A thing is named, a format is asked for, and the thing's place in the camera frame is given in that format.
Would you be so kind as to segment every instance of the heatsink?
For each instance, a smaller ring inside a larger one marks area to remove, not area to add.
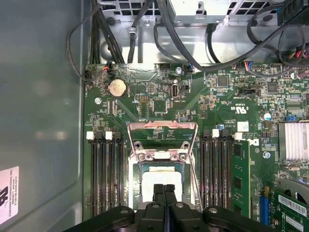
[[[278,132],[280,159],[309,160],[309,123],[280,123]]]

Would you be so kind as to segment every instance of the blue connector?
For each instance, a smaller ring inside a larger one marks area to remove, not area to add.
[[[260,222],[269,226],[269,200],[265,196],[260,196]]]
[[[291,122],[291,121],[296,121],[297,117],[295,115],[290,115],[286,117],[286,121]]]

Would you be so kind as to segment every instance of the gray metal wall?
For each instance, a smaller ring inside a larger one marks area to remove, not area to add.
[[[82,9],[82,0],[1,1],[0,171],[19,166],[19,209],[0,231],[62,231],[82,220],[81,88],[65,53]],[[73,35],[77,64],[87,41]]]

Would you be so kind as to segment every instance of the white slot latch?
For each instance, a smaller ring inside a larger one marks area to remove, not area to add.
[[[93,131],[87,131],[86,139],[87,140],[94,140],[95,139],[95,134],[93,133]]]
[[[112,132],[111,131],[105,132],[105,139],[106,140],[112,140]]]
[[[212,129],[212,137],[218,138],[220,136],[219,129]]]
[[[242,132],[236,132],[234,135],[232,135],[232,138],[235,140],[242,140]]]

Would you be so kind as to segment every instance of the sticker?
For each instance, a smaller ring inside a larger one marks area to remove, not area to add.
[[[249,122],[237,122],[237,132],[249,132]]]
[[[294,219],[290,218],[289,216],[285,216],[285,221],[287,223],[289,223],[290,225],[294,226],[299,231],[301,231],[301,232],[304,231],[304,226],[302,224],[298,223],[297,221],[295,221]]]
[[[0,171],[0,225],[18,213],[19,167]]]
[[[278,196],[278,201],[289,207],[290,209],[293,209],[294,211],[300,213],[301,215],[304,215],[305,217],[307,217],[307,209],[305,207],[302,207],[301,205],[294,203],[292,201],[290,201],[289,199],[282,197],[282,196]]]

